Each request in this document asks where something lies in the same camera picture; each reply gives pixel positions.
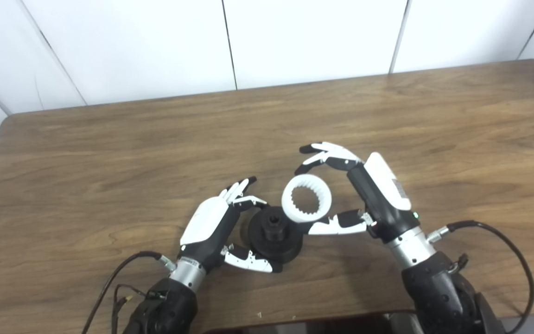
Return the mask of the left robot hand, white and black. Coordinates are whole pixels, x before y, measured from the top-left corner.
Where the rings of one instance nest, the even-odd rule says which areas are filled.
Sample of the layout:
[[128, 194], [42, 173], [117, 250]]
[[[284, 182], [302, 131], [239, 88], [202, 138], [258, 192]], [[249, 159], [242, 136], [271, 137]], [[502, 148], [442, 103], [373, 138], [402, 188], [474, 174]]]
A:
[[281, 263], [241, 245], [227, 244], [242, 212], [269, 207], [263, 199], [245, 195], [256, 181], [256, 177], [240, 180], [203, 201], [181, 236], [178, 258], [194, 260], [206, 273], [224, 263], [244, 270], [281, 273]]

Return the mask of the right robot hand, white and black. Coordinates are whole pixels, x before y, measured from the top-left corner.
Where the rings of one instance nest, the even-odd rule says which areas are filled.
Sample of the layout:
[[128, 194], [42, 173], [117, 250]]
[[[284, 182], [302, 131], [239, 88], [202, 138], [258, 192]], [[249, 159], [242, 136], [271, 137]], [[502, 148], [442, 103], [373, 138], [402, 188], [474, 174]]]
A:
[[323, 164], [345, 171], [364, 202], [362, 211], [345, 211], [299, 223], [302, 233], [344, 235], [368, 232], [384, 244], [422, 235], [420, 221], [412, 210], [409, 197], [381, 154], [373, 152], [363, 160], [347, 148], [325, 141], [301, 146], [299, 152], [313, 156], [303, 161], [295, 175], [306, 174]]

